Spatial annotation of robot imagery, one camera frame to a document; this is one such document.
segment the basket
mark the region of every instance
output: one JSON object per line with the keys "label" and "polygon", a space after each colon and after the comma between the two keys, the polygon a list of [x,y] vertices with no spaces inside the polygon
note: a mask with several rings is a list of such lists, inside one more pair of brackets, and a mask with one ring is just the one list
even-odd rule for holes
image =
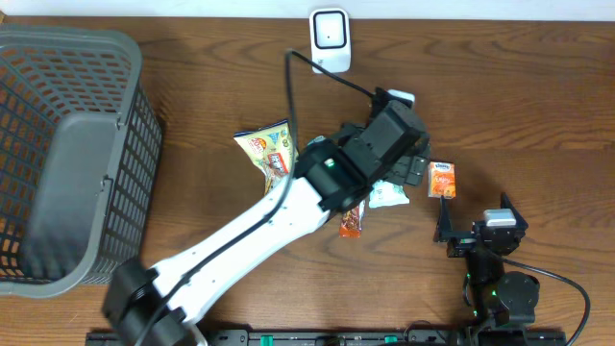
{"label": "basket", "polygon": [[0,295],[105,284],[138,254],[162,143],[110,31],[0,27]]}

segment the wooden tabletop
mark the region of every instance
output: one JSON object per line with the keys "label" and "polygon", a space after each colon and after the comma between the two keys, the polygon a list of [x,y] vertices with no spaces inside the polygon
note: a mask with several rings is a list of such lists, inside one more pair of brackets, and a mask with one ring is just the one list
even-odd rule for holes
{"label": "wooden tabletop", "polygon": [[[287,117],[283,52],[309,54],[306,20],[9,17],[9,23],[115,29],[145,58],[142,82],[167,122],[142,258],[151,265],[249,208],[264,179],[233,140]],[[608,23],[355,20],[343,76],[416,95],[432,156],[456,164],[452,213],[469,229],[500,192],[529,222],[510,257],[582,284],[593,309],[578,344],[615,338],[615,26]],[[300,142],[363,122],[368,100],[294,62]],[[395,329],[453,324],[464,306],[462,259],[431,242],[438,202],[425,184],[409,206],[366,211],[361,239],[339,217],[286,246],[234,285],[206,317],[254,329]],[[572,335],[580,294],[545,277],[537,327]],[[83,345],[108,328],[106,288],[0,298],[0,344]]]}

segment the white wall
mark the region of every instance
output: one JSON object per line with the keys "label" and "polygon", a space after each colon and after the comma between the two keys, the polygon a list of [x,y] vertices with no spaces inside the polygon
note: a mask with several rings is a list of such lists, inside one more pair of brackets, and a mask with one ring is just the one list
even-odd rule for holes
{"label": "white wall", "polygon": [[615,20],[615,0],[0,0],[9,15],[306,18],[329,6],[352,18]]}

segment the snack bag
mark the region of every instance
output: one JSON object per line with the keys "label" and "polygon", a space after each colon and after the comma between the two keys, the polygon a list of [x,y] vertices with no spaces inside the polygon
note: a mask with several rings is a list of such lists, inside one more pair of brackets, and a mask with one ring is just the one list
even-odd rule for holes
{"label": "snack bag", "polygon": [[446,162],[430,163],[430,197],[455,198],[455,165]]}
{"label": "snack bag", "polygon": [[363,227],[361,220],[365,213],[365,201],[361,201],[358,206],[344,212],[342,215],[342,224],[339,226],[339,236],[358,238],[361,237]]}
{"label": "snack bag", "polygon": [[264,194],[267,194],[288,174],[288,169],[292,164],[290,162],[291,153],[295,148],[287,120],[265,126],[257,131],[236,133],[234,140],[265,175]]}
{"label": "snack bag", "polygon": [[374,183],[374,189],[369,193],[369,208],[391,207],[409,204],[404,188],[385,181]]}

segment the black cable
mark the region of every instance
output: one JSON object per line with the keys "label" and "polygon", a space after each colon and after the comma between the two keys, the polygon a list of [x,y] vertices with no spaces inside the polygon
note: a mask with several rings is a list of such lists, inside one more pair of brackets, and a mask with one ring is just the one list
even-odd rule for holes
{"label": "black cable", "polygon": [[[290,135],[292,136],[293,145],[294,145],[295,149],[298,151],[299,150],[299,144],[298,144],[299,143],[299,141],[298,141],[299,126],[297,124],[297,115],[295,113],[295,103],[294,103],[294,100],[293,100],[293,97],[292,97],[292,83],[291,83],[291,79],[290,79],[290,59],[292,58],[292,56],[295,56],[295,57],[301,59],[302,61],[309,63],[310,65],[314,66],[315,68],[320,70],[325,75],[335,79],[336,81],[338,81],[339,83],[341,83],[341,84],[343,84],[345,86],[348,86],[348,87],[351,87],[353,89],[356,89],[356,90],[358,90],[358,91],[368,95],[369,97],[372,97],[373,94],[371,92],[367,91],[366,89],[360,87],[360,86],[357,86],[357,85],[355,85],[355,84],[353,84],[351,82],[348,82],[348,81],[344,80],[343,78],[335,76],[331,72],[327,71],[326,69],[324,69],[323,67],[318,65],[316,62],[313,62],[310,59],[308,59],[308,58],[304,57],[303,55],[301,55],[301,53],[299,53],[299,52],[297,52],[295,50],[292,50],[292,49],[288,50],[286,52],[285,56],[284,56],[284,79],[285,79],[285,83],[286,83],[286,97],[288,99],[288,112],[290,114]],[[287,175],[288,180],[286,180],[286,183],[284,184],[284,189],[282,191],[282,195],[278,199],[278,203],[276,203],[275,207],[273,209],[271,209],[271,211],[267,212],[260,219],[259,222],[257,222],[252,227],[250,227],[249,229],[247,229],[243,233],[239,234],[235,238],[233,238],[228,243],[224,244],[222,247],[220,247],[216,251],[214,251],[211,254],[209,254],[209,256],[207,256],[206,258],[202,259],[195,266],[193,266],[190,270],[185,272],[184,275],[182,276],[182,278],[162,298],[162,302],[160,303],[158,308],[154,311],[154,313],[150,317],[149,321],[147,322],[147,324],[143,328],[143,331],[141,332],[141,334],[139,335],[138,339],[136,340],[135,346],[143,345],[143,341],[147,337],[147,334],[150,332],[152,327],[154,327],[156,322],[158,322],[159,317],[164,312],[164,310],[166,309],[166,305],[168,304],[168,302],[171,300],[171,298],[185,284],[188,284],[190,282],[190,279],[196,273],[201,271],[201,269],[203,269],[203,267],[206,266],[211,260],[215,259],[219,255],[224,253],[226,250],[231,248],[233,245],[235,245],[236,243],[241,241],[243,238],[245,238],[246,236],[250,235],[252,232],[256,231],[262,225],[264,225],[267,222],[269,222],[271,220],[271,218],[273,217],[273,215],[275,215],[276,212],[278,212],[278,210],[282,207],[282,204],[285,202],[286,196],[288,195],[288,191],[290,190],[290,187],[292,185],[292,177],[294,176],[294,173],[295,173],[295,156],[296,156],[296,151],[293,150],[291,152],[291,154],[290,154],[290,170],[289,170],[288,175]]]}
{"label": "black cable", "polygon": [[514,261],[511,259],[505,259],[502,256],[499,256],[497,254],[495,254],[493,251],[486,249],[487,253],[492,256],[493,258],[502,261],[506,264],[510,264],[510,265],[514,265],[516,267],[522,268],[522,269],[526,269],[529,271],[532,271],[534,273],[538,273],[538,274],[542,274],[544,276],[548,276],[552,279],[556,279],[556,280],[560,280],[561,282],[565,283],[565,284],[569,284],[570,286],[576,288],[580,294],[583,296],[583,299],[585,300],[585,310],[583,312],[583,317],[580,320],[580,323],[578,324],[577,330],[575,331],[575,333],[572,335],[572,337],[568,340],[568,342],[566,342],[566,346],[570,346],[572,345],[575,341],[577,341],[578,336],[581,334],[581,332],[583,332],[583,328],[585,328],[585,324],[587,323],[587,320],[589,319],[589,311],[591,310],[591,301],[589,299],[589,295],[587,294],[587,292],[585,291],[585,289],[580,285],[575,283],[574,281],[565,278],[561,275],[557,275],[555,273],[552,273],[550,271],[547,271],[545,269],[540,269],[537,267],[533,267],[531,265],[527,265],[527,264],[523,264],[520,263],[518,261]]}
{"label": "black cable", "polygon": [[416,321],[414,321],[414,322],[410,323],[410,325],[409,325],[409,326],[407,326],[407,328],[406,328],[406,330],[404,331],[404,334],[403,334],[403,337],[404,337],[404,340],[405,340],[405,341],[408,341],[408,342],[410,341],[410,340],[408,340],[408,339],[409,339],[409,332],[410,332],[410,331],[412,331],[412,330],[414,330],[414,326],[416,326],[416,325],[417,325],[417,324],[419,324],[419,323],[421,323],[421,324],[426,324],[426,325],[430,326],[431,330],[432,330],[432,331],[434,331],[434,332],[436,332],[436,333],[438,334],[438,336],[440,336],[440,338],[442,339],[442,341],[447,342],[446,337],[444,337],[444,335],[442,335],[442,333],[441,333],[440,331],[438,331],[438,330],[437,330],[437,329],[433,326],[433,324],[432,324],[430,321],[428,321],[428,320],[416,320]]}

